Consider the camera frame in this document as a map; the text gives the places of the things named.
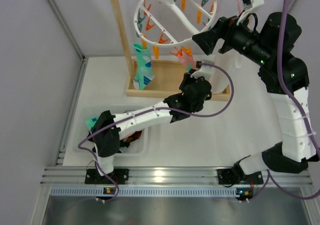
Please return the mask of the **pink sock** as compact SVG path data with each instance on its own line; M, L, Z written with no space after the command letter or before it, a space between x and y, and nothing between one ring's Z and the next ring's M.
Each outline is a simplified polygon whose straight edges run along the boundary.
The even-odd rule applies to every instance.
M140 134L134 132L134 133L132 133L132 134L127 135L127 136L124 137L122 140L123 140L124 142L130 143L130 142L132 142L132 141L135 141L135 140L138 139L139 137L140 137Z
M189 56L186 53L178 55L179 62L186 68L187 71L191 69L196 69L196 62L194 61L193 56Z

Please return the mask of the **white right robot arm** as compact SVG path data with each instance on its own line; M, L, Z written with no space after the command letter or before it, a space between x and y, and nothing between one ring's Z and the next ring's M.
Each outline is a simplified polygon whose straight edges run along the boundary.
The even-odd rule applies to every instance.
M319 160L308 109L309 75L306 64L292 55L296 40L302 33L296 19L288 13L288 0L281 12L271 13L261 31L249 28L249 17L264 0L242 0L238 16L221 17L215 25L192 39L210 55L223 40L219 53L234 50L259 65L258 76L273 100L282 140L260 153L237 161L232 172L238 180L260 171L298 174L310 162Z

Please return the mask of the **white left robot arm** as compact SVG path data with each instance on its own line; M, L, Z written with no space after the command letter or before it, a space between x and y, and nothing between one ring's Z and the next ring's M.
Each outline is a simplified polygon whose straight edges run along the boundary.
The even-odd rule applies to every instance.
M196 68L183 75L180 92L170 95L163 101L140 110L112 114L106 110L93 120L90 133L95 134L93 152L96 155L95 167L102 177L114 171L114 156L124 146L122 140L138 131L158 124L170 124L189 118L200 112L204 103L212 97L209 78L214 73L213 63L202 60Z

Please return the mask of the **mint green sock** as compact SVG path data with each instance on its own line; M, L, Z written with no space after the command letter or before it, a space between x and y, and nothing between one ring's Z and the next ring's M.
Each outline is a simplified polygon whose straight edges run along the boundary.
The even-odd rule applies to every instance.
M148 48L143 48L141 43L134 43L133 50L136 55L137 71L133 78L133 86L137 90L145 87L155 78L152 70L152 59Z
M84 120L86 127L88 128L88 131L91 133L93 127L95 126L97 120L98 120L98 116L94 116L94 117L90 117Z

